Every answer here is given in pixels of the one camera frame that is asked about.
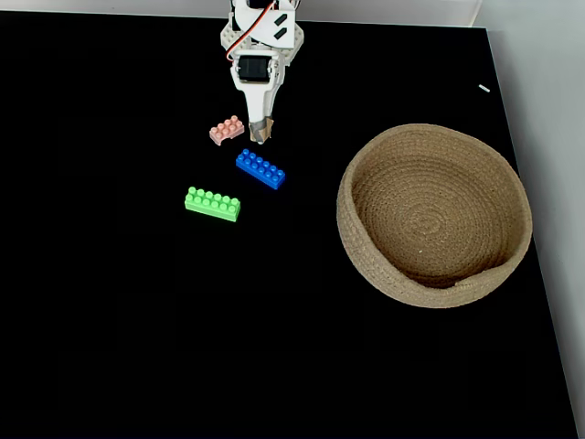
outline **red wire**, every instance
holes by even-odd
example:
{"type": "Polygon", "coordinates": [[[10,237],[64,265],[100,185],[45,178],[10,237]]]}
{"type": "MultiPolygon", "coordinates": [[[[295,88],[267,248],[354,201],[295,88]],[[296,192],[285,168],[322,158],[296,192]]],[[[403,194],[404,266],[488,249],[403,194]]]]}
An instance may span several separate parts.
{"type": "Polygon", "coordinates": [[[246,39],[249,34],[251,34],[252,30],[254,30],[254,27],[256,27],[260,23],[260,21],[264,18],[264,16],[266,15],[266,13],[270,9],[272,9],[275,4],[276,4],[276,0],[274,0],[268,6],[266,6],[264,8],[264,10],[262,11],[262,13],[260,14],[260,16],[258,18],[256,18],[256,21],[252,24],[252,26],[250,26],[250,29],[248,29],[246,32],[244,32],[243,35],[241,37],[239,37],[234,44],[232,44],[231,46],[229,46],[229,49],[226,52],[226,58],[228,59],[229,62],[234,62],[234,60],[229,57],[229,54],[231,53],[231,51],[234,48],[236,48],[239,45],[239,43],[241,43],[244,39],[246,39]]]}

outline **black table surface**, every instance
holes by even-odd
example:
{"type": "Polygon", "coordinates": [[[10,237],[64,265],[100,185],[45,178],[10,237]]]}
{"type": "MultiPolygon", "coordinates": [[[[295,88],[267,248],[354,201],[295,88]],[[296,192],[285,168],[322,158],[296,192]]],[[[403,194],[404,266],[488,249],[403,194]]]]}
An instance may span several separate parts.
{"type": "MultiPolygon", "coordinates": [[[[18,110],[58,127],[53,194],[73,292],[59,409],[107,401],[112,415],[54,418],[55,431],[575,436],[534,244],[486,298],[433,310],[372,287],[336,227],[347,164],[393,126],[458,130],[516,169],[485,30],[301,23],[272,139],[253,144],[247,130],[217,147],[211,126],[247,121],[225,23],[0,14],[3,59],[43,90],[18,110]],[[243,148],[286,172],[279,190],[235,167],[243,148]],[[190,186],[238,197],[238,221],[186,211],[190,186]],[[193,392],[165,399],[190,400],[195,421],[132,417],[142,397],[83,379],[80,352],[140,349],[197,355],[193,392]]],[[[139,395],[163,381],[150,375],[139,395]]]]}

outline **lego brick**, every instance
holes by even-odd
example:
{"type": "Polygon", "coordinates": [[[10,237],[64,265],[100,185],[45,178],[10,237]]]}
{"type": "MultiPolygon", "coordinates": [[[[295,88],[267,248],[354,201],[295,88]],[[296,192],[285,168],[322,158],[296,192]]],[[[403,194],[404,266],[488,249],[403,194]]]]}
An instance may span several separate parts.
{"type": "Polygon", "coordinates": [[[238,116],[231,116],[230,119],[226,119],[224,123],[220,123],[218,126],[214,126],[209,130],[209,137],[213,140],[217,146],[221,146],[221,142],[226,139],[233,139],[234,137],[242,134],[246,129],[238,116]]]}
{"type": "Polygon", "coordinates": [[[236,159],[236,166],[246,171],[253,177],[256,177],[262,183],[278,189],[284,181],[284,171],[271,165],[265,161],[262,157],[256,156],[251,153],[248,149],[244,149],[238,158],[236,159]]]}
{"type": "Polygon", "coordinates": [[[213,192],[190,187],[185,197],[185,208],[211,217],[236,222],[241,203],[237,198],[222,197],[213,192]]]}

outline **rope basket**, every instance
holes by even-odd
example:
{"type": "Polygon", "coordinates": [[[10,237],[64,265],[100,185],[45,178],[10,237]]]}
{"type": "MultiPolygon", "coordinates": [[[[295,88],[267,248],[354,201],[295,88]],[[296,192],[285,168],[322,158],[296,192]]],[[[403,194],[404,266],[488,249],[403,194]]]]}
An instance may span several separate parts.
{"type": "Polygon", "coordinates": [[[479,140],[391,128],[351,161],[337,195],[347,255],[379,291],[428,308],[491,293],[527,252],[532,215],[516,172],[479,140]]]}

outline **blue lego brick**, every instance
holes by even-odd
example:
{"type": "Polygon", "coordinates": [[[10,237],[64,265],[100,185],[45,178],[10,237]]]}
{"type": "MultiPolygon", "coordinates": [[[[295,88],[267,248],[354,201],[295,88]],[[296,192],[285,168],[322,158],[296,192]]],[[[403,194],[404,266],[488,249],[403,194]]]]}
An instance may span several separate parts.
{"type": "Polygon", "coordinates": [[[236,166],[273,189],[278,189],[284,181],[284,171],[271,165],[262,157],[257,157],[247,149],[238,155],[236,166]]]}

